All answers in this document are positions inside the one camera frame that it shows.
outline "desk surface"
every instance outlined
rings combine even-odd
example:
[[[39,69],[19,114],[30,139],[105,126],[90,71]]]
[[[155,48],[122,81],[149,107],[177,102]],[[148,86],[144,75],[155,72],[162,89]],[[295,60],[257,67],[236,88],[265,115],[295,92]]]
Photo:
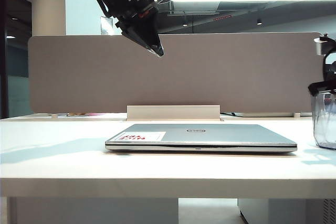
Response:
[[[298,150],[288,155],[116,154],[105,150],[105,140],[134,122],[2,120],[1,195],[336,197],[336,152],[316,147],[311,118],[225,118],[216,123],[260,124],[297,142]]]

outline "beige divider panel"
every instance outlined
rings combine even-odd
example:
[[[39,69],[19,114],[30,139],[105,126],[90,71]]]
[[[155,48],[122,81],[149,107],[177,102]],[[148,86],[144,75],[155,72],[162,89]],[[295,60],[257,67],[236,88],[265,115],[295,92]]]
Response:
[[[127,105],[217,105],[221,111],[311,111],[322,80],[318,33],[161,35],[163,58],[123,36],[29,41],[34,112],[126,112]]]

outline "silver laptop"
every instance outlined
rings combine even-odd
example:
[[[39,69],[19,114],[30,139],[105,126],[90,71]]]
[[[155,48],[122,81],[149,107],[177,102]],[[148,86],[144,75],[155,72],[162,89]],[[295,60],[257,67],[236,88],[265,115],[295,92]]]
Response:
[[[256,124],[135,124],[105,142],[114,151],[266,152],[297,144]]]

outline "desk leg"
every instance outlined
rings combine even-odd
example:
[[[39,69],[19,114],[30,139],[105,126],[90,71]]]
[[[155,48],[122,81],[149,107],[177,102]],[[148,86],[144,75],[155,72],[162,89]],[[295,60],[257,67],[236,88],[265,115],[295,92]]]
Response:
[[[16,198],[17,224],[178,224],[178,203],[165,198]]]

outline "white wall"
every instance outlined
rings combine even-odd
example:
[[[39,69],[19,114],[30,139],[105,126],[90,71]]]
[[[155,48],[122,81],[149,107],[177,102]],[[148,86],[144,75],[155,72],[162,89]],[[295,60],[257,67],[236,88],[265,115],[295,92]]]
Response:
[[[96,0],[66,0],[66,34],[99,35],[101,16],[104,14]]]

